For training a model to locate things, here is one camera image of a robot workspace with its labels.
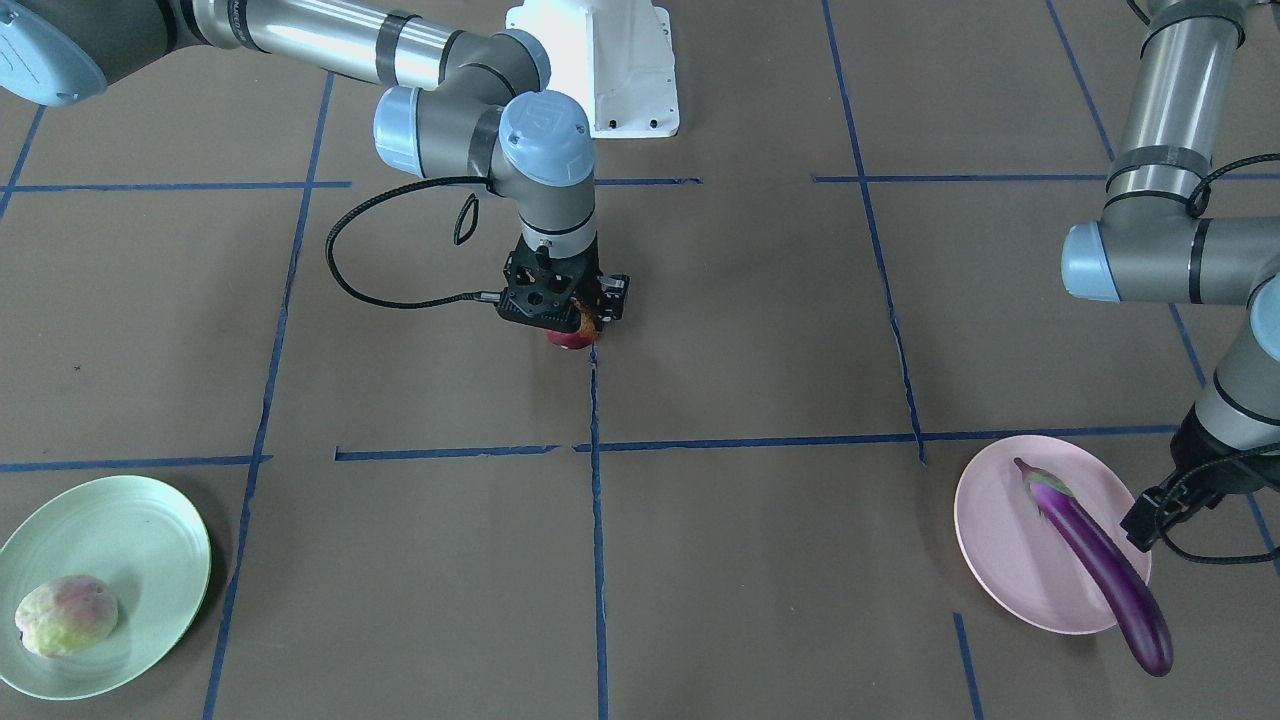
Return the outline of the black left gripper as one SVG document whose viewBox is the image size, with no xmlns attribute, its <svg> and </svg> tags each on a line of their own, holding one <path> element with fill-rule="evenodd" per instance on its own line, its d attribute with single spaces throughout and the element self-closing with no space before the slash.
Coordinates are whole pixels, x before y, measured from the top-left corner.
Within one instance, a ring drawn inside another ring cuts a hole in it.
<svg viewBox="0 0 1280 720">
<path fill-rule="evenodd" d="M 1187 501 L 1221 501 L 1229 495 L 1247 495 L 1266 487 L 1266 461 L 1247 457 L 1228 461 L 1239 454 L 1204 428 L 1193 407 L 1170 441 L 1174 470 L 1165 486 L 1143 491 L 1120 527 L 1129 543 L 1149 552 L 1185 514 Z"/>
</svg>

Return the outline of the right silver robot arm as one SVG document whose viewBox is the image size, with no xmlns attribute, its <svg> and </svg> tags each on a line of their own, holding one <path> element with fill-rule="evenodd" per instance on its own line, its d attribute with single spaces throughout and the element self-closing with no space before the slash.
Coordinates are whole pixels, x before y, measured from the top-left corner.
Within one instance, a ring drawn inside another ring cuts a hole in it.
<svg viewBox="0 0 1280 720">
<path fill-rule="evenodd" d="M 498 291 L 460 293 L 571 348 L 621 319 L 630 279 L 600 269 L 595 143 L 588 114 L 550 87 L 550 59 L 524 29 L 483 36 L 362 1 L 5 1 L 3 87 L 49 108 L 104 94 L 178 50 L 246 49 L 381 86 L 379 158 L 412 176 L 346 213 L 325 259 L 358 215 L 420 190 L 468 186 L 511 200 L 520 234 Z"/>
</svg>

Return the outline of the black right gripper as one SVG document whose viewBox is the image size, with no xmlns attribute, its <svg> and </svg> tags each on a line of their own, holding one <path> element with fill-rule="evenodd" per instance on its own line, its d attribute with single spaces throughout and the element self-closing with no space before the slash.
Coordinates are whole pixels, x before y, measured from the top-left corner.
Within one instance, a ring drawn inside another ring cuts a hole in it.
<svg viewBox="0 0 1280 720">
<path fill-rule="evenodd" d="M 540 329 L 572 331 L 579 324 L 573 293 L 584 279 L 600 275 L 599 242 L 570 258 L 553 258 L 548 249 L 534 249 L 518 240 L 508 255 L 498 316 Z"/>
</svg>

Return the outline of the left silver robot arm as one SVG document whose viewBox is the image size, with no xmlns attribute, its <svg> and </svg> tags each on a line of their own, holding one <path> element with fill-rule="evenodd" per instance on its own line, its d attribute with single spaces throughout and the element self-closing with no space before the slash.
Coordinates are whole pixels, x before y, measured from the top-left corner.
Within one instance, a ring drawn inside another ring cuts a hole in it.
<svg viewBox="0 0 1280 720">
<path fill-rule="evenodd" d="M 1121 520 L 1140 551 L 1229 495 L 1277 488 L 1276 217 L 1213 218 L 1213 150 L 1248 1 L 1153 1 L 1126 124 L 1094 222 L 1064 241 L 1076 299 L 1240 306 L 1245 320 L 1170 442 L 1170 477 Z"/>
</svg>

